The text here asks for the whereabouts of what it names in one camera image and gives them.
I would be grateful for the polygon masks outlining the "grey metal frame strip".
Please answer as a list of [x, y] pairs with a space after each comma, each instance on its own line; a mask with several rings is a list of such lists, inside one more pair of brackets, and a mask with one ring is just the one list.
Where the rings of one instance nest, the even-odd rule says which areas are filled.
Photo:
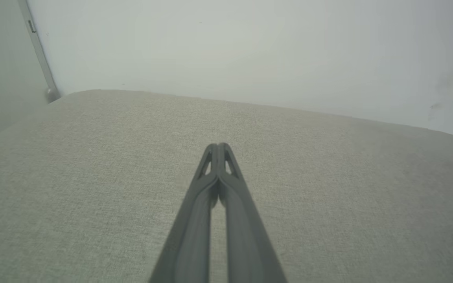
[[33, 16], [32, 16], [31, 11], [30, 11], [30, 7], [28, 5], [27, 0], [17, 0], [17, 2], [18, 2], [18, 6], [20, 8], [20, 11], [21, 11], [21, 13], [23, 15], [24, 22], [25, 22], [25, 25], [27, 27], [27, 30], [28, 30], [28, 32], [30, 34], [31, 43], [32, 43], [32, 45], [34, 47], [38, 62], [39, 62], [40, 67], [42, 69], [42, 72], [43, 72], [43, 75], [44, 75], [44, 79], [45, 79], [45, 81], [47, 83], [47, 86], [48, 86], [48, 90], [46, 91], [46, 98], [47, 98], [49, 103], [54, 102], [54, 101], [56, 101], [56, 100], [61, 98], [61, 94], [59, 93], [58, 88], [57, 88], [56, 83], [55, 83], [55, 80], [53, 78], [52, 70], [50, 69], [48, 61], [46, 59], [45, 52], [43, 50], [43, 46], [42, 46], [42, 43], [40, 41], [38, 32], [31, 33], [31, 31], [29, 29], [29, 26], [27, 24], [27, 20], [28, 19], [31, 19], [33, 21], [33, 23], [34, 23]]

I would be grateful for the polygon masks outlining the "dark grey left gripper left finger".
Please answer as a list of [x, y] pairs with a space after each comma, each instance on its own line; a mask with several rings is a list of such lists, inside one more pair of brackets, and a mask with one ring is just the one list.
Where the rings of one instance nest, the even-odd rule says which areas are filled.
[[208, 283], [211, 211], [217, 201], [218, 146], [206, 147], [149, 283]]

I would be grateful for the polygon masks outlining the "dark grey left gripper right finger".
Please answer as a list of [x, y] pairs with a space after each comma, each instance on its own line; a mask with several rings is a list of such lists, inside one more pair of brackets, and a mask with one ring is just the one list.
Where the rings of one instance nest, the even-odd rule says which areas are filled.
[[225, 207], [229, 283], [287, 283], [282, 265], [231, 147], [219, 144], [219, 196]]

